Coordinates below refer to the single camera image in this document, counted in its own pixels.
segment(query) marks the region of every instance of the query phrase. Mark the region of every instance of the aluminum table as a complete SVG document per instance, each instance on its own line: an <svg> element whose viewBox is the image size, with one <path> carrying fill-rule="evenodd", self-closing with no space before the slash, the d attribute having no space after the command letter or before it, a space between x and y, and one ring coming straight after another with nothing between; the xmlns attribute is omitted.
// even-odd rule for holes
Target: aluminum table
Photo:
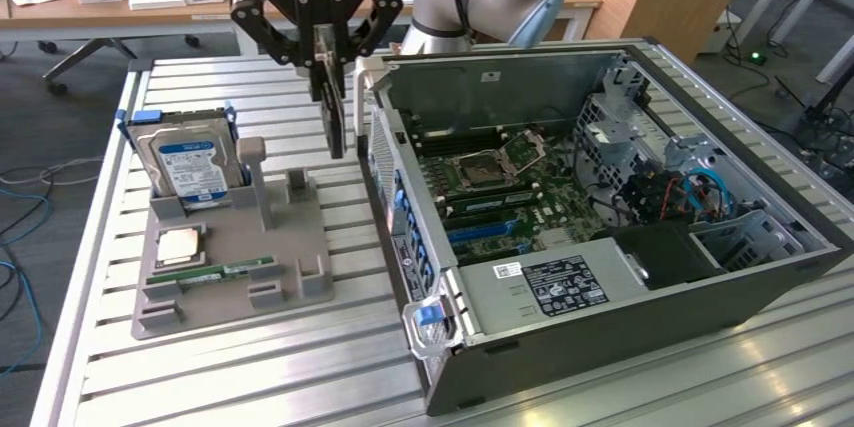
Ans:
<svg viewBox="0 0 854 427"><path fill-rule="evenodd" d="M720 106L675 57L638 46L854 236L845 199L743 114ZM309 168L335 300L145 341L131 337L149 182L113 132L33 426L854 425L850 260L736 328L455 414L424 416L355 152L329 159L305 92L293 71L261 57L164 60L128 74L120 107L203 109L229 100L240 134L267 138L265 175ZM695 129L660 92L651 108L676 133Z"/></svg>

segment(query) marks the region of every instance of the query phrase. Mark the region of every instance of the blue cable on floor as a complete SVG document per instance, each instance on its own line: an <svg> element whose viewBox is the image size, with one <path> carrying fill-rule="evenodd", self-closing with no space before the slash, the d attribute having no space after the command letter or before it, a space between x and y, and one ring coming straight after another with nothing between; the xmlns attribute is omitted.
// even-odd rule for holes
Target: blue cable on floor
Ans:
<svg viewBox="0 0 854 427"><path fill-rule="evenodd" d="M17 361L9 367L7 367L7 369L3 372L0 372L0 379L3 379L7 375L9 375L15 371L19 365L27 362L32 354L35 354L36 351L39 350L39 347L41 347L43 332L41 332L41 316L39 315L39 308L36 307L36 297L32 293L32 287L29 286L29 279L17 270L17 267L15 267L15 265L12 265L11 263L0 262L0 265L3 265L7 269L9 269L12 275L17 274L17 278L20 279L21 285L24 286L24 292L27 293L27 300L29 301L29 307L32 308L32 316L36 321L36 343L29 348L29 350L24 353L24 355L21 355Z"/></svg>
<svg viewBox="0 0 854 427"><path fill-rule="evenodd" d="M17 242L19 240L21 240L29 234L32 234L36 231L36 229L41 227L44 223L48 221L48 217L51 216L51 201L48 200L47 197L41 197L40 195L19 194L16 192L9 192L8 190L4 190L4 189L0 189L0 194L8 195L9 197L17 197L19 199L33 199L44 204L44 214L41 215L41 219L39 219L39 222L36 222L36 224L29 229L27 229L24 233L20 234L17 237L15 237L11 240L7 240L5 242L1 242L3 245L9 245Z"/></svg>

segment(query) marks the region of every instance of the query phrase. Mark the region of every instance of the blue pcie slot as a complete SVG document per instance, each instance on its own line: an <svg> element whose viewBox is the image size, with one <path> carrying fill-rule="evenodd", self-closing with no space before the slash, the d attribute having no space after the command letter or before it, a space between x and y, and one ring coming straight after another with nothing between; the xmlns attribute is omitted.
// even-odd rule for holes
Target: blue pcie slot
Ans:
<svg viewBox="0 0 854 427"><path fill-rule="evenodd" d="M470 240L483 239L486 237L495 237L498 235L508 235L512 233L515 225L516 221L508 220L506 222L494 222L478 227L452 230L448 232L448 241L454 244L456 242L466 242Z"/></svg>

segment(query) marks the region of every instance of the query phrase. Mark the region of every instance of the gray floor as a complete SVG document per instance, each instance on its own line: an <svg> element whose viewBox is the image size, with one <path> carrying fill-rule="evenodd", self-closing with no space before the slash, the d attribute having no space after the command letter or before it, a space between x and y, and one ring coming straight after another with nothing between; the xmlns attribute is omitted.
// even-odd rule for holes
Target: gray floor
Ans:
<svg viewBox="0 0 854 427"><path fill-rule="evenodd" d="M755 0L735 0L734 11L744 15ZM766 16L765 24L755 30L743 50L762 43L765 28L774 21L783 2ZM789 59L770 55L762 68L767 75L785 76L793 87L805 92L823 93L826 86L813 77L830 60L835 50L854 33L854 19L817 4L809 12L786 43ZM228 35L201 36L203 47L193 50L180 37L133 40L129 47L145 57L169 58L192 56L235 55L236 43ZM59 43L65 51L79 45ZM9 45L0 45L8 51ZM0 63L0 171L27 165L53 165L73 158L101 154L112 115L121 92L127 62L117 52L107 49L61 77L69 86L67 97L53 98L45 93L40 75L49 68L56 56L39 52L35 43L19 46L16 55ZM716 56L700 57L694 68L723 94L754 85L760 78L727 64ZM756 118L773 125L794 122L799 107L791 99L774 95L771 85L739 97L739 105ZM854 84L849 86L839 106L854 106ZM73 175L91 175L89 165ZM19 189L39 192L44 186ZM45 324L52 330L59 319L65 286L76 256L77 242L83 233L95 185L57 187L52 195L53 213L48 223L29 237L12 245L21 265L28 269L36 291ZM0 225L20 215L28 208L25 201L0 196ZM0 308L8 305L11 289L0 291ZM33 339L32 314L21 304L0 323L0 364L8 364L24 352ZM45 345L29 363L45 362L51 334ZM0 379L0 425L27 425L36 398L40 371L21 372Z"/></svg>

